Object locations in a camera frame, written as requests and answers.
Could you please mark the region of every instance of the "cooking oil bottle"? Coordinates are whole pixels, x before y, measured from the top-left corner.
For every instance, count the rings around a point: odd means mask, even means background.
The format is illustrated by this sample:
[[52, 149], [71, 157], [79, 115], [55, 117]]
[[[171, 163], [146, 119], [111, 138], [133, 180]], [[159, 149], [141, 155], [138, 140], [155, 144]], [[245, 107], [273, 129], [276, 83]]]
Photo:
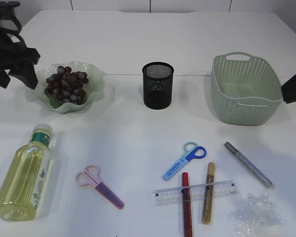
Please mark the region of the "cooking oil bottle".
[[37, 125], [29, 144], [15, 153], [0, 189], [0, 217], [5, 221], [29, 221], [36, 217], [52, 164], [49, 142], [53, 130]]

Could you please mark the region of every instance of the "ruler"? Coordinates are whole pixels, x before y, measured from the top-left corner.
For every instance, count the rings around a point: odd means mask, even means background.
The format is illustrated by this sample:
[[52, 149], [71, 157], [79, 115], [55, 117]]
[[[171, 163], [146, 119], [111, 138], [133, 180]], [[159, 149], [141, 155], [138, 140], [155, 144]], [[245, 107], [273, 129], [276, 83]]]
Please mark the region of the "ruler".
[[213, 197], [238, 194], [237, 187], [233, 181], [222, 181], [210, 184], [198, 184], [171, 189], [160, 189], [153, 192], [154, 203], [157, 206], [183, 202], [182, 194], [189, 189], [190, 200], [203, 200], [205, 190], [213, 185]]

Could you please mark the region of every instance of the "red glitter pen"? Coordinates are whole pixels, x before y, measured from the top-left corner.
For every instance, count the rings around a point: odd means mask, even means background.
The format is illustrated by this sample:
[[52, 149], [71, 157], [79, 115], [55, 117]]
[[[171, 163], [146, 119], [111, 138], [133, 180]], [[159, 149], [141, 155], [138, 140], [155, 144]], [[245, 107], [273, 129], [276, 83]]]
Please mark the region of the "red glitter pen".
[[[182, 174], [182, 186], [188, 185], [188, 173]], [[183, 219], [184, 219], [184, 237], [192, 237], [192, 216], [191, 216], [191, 201], [189, 189], [183, 189]]]

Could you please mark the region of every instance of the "scissors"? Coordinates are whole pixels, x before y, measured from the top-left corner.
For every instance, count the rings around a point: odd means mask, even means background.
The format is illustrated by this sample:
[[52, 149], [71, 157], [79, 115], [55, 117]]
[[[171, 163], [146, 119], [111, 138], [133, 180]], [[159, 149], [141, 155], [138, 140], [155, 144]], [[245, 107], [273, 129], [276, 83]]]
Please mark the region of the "scissors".
[[75, 182], [81, 187], [91, 186], [116, 206], [117, 209], [123, 209], [124, 203], [104, 184], [100, 174], [101, 168], [99, 166], [89, 165], [85, 167], [82, 172], [77, 174]]
[[[187, 149], [188, 145], [193, 145], [193, 148], [191, 150]], [[170, 169], [168, 169], [167, 172], [163, 175], [163, 180], [167, 181], [169, 180], [173, 175], [175, 175], [180, 169], [183, 168], [188, 162], [190, 162], [192, 159], [202, 159], [206, 156], [207, 151], [204, 147], [198, 146], [195, 142], [187, 142], [183, 146], [184, 154], [171, 166]], [[197, 156], [196, 152], [202, 150], [204, 152], [203, 155]]]

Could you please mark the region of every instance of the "white wall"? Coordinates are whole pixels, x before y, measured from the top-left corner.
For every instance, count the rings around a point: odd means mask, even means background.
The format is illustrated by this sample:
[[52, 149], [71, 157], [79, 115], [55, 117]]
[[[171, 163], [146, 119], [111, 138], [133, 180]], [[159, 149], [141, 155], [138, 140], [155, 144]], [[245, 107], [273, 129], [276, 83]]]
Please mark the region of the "white wall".
[[296, 33], [296, 0], [232, 0], [230, 11], [274, 12]]
[[74, 10], [149, 12], [149, 0], [72, 0]]
[[229, 11], [230, 0], [151, 0], [151, 12]]
[[25, 25], [44, 9], [125, 12], [266, 11], [276, 13], [296, 33], [296, 0], [19, 0], [17, 18]]
[[22, 25], [28, 23], [41, 10], [71, 10], [70, 0], [16, 0], [21, 5], [15, 13]]

